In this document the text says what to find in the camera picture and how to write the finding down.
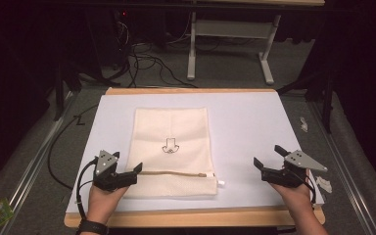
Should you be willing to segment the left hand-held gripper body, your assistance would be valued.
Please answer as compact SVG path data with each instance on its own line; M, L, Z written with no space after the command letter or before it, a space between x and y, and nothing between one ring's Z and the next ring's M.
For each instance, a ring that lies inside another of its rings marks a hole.
M113 154L101 150L93 173L93 184L104 191L114 192L116 189L137 183L137 175L133 170L117 173L118 159Z

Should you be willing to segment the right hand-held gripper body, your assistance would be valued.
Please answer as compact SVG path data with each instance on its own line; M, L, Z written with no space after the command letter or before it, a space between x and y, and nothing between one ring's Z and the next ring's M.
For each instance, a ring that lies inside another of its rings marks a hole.
M283 157L283 160L281 169L264 167L260 171L261 180L288 188L297 188L306 182L308 169L328 170L326 166L299 150L289 152L289 155Z

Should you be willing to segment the cream mesh zipper bag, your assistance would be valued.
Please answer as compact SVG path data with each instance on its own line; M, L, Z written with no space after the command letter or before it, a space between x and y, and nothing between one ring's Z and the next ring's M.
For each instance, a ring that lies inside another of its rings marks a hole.
M216 195L208 110L138 108L126 167L137 165L127 198Z

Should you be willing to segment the person's left hand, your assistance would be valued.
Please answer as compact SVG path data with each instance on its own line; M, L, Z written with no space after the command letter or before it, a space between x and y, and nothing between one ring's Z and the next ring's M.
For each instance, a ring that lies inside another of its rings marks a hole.
M86 218L93 222L106 225L115 212L119 200L127 191L127 187L114 192L104 191L92 185L89 191L88 212Z

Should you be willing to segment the person's right hand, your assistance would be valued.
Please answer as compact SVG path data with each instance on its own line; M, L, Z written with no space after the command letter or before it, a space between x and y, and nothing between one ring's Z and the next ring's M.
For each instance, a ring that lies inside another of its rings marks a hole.
M312 211L309 188L304 184L297 188L288 188L273 183L270 186L280 194L291 214L303 214Z

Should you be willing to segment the white table mat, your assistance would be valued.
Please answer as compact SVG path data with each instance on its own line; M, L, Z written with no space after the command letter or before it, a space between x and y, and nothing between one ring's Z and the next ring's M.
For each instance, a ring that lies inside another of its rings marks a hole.
M281 206L279 194L261 180L254 166L280 168L276 145L293 152L301 148L281 100L274 91L197 94L104 95L82 155L86 165L105 150L119 152L117 170L123 172L129 153L137 108L208 109L211 156L215 174L224 183L213 197L136 199L118 203L120 212L260 208Z

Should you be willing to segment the crumpled white tape piece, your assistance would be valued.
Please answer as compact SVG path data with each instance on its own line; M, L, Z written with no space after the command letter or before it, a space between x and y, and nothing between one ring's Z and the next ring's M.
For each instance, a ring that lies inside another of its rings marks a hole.
M325 190L326 192L328 192L328 193L332 193L332 192L333 192L333 188L332 188L331 183L330 183L328 180L322 178L321 176L317 176L317 177L316 177L316 183L317 183L317 184L318 184L323 190Z

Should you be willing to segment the black wristwatch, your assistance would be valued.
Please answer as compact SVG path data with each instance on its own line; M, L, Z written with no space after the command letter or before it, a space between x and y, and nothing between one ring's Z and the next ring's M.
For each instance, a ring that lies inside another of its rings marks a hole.
M102 223L82 219L78 225L75 235L80 235L82 232L96 233L97 235L108 235L109 228Z

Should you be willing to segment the black stand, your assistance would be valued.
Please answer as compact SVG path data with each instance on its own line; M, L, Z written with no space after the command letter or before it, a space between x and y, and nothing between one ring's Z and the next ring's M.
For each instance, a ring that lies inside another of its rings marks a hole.
M321 100L321 123L330 133L330 116L332 111L333 73L336 60L333 58L334 50L315 41L301 70L299 78L282 88L276 90L279 95L286 94L296 89L305 89L305 99L309 102Z
M81 90L81 83L78 78L80 73L84 73L102 84L110 85L110 81L99 73L93 72L74 61L60 59L55 71L56 114L54 120L59 120L66 109L64 85L73 92Z

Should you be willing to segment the black computer tower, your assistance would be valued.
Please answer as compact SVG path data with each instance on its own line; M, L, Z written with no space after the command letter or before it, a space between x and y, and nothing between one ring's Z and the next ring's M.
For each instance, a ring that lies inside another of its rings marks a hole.
M131 51L131 33L127 25L126 11L111 10L114 24L114 39L117 44L118 66L122 68L128 61Z

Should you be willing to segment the metal floor rail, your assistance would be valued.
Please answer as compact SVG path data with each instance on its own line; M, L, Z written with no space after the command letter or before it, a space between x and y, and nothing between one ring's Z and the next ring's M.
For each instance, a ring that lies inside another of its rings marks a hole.
M316 123L321 129L325 141L330 151L332 152L334 167L337 170L337 174L349 198L352 208L357 216L360 226L364 231L364 234L376 235L376 223L370 213L368 206L365 203L363 195L361 194L358 187L355 185L354 179L351 176L351 173L344 162L343 156L341 155L338 146L335 140L333 139L332 134L327 131L326 127L322 122L321 112L319 111L318 106L313 102L309 102L307 105L311 113L314 115Z
M0 171L0 199L6 198L14 212L13 217L0 227L0 235L8 235L26 200L57 132L64 122L77 93L69 91L62 96L63 106L56 104L56 93L49 96L51 107L27 132L14 154Z

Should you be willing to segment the white metal desk frame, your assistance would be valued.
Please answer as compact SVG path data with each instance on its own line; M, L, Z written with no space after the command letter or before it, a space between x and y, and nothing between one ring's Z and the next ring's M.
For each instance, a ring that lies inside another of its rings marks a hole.
M198 36L234 37L246 39L264 39L265 50L258 53L258 60L267 85L274 83L274 78L268 63L270 53L279 23L280 15L276 15L270 23L249 23L218 20L198 20L196 14L191 14L190 50L188 54L187 79L194 80L196 76L196 38Z

